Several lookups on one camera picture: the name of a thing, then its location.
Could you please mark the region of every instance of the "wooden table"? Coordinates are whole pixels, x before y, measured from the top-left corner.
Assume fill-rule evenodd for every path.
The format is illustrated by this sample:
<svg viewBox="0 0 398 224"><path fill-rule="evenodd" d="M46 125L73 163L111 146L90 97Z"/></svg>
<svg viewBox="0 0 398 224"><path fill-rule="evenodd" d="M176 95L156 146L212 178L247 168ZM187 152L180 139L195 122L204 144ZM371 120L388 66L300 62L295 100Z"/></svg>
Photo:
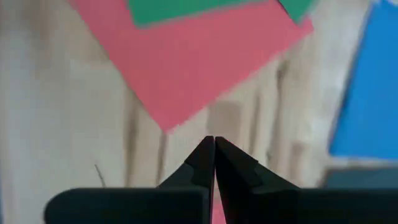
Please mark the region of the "wooden table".
<svg viewBox="0 0 398 224"><path fill-rule="evenodd" d="M55 194L101 187L98 172L107 187L155 186L208 134L302 187L350 164L327 149L369 1L320 1L312 35L168 134L65 1L0 6L5 223L40 223Z"/></svg>

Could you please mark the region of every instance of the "wooden surface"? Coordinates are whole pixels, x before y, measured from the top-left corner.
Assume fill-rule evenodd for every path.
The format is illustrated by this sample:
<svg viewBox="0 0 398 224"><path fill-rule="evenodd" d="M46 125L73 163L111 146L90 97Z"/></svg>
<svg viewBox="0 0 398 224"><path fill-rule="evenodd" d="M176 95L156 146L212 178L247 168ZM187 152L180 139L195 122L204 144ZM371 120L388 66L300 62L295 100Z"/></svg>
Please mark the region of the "wooden surface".
<svg viewBox="0 0 398 224"><path fill-rule="evenodd" d="M101 187L96 166L107 187L155 186L208 134L302 187L318 186L330 166L361 164L332 160L327 148L368 7L320 1L312 35L164 134L65 1L3 0L5 223L40 223L55 194Z"/></svg>

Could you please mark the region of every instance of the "blue paper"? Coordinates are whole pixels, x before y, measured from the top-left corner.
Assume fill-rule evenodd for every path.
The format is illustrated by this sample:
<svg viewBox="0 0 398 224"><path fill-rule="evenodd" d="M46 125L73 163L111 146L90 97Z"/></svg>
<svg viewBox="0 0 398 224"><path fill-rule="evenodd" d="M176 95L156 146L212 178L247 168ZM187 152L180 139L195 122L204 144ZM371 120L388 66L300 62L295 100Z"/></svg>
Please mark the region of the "blue paper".
<svg viewBox="0 0 398 224"><path fill-rule="evenodd" d="M398 159L398 7L373 5L330 152Z"/></svg>
<svg viewBox="0 0 398 224"><path fill-rule="evenodd" d="M398 167L331 170L323 186L328 189L398 189Z"/></svg>

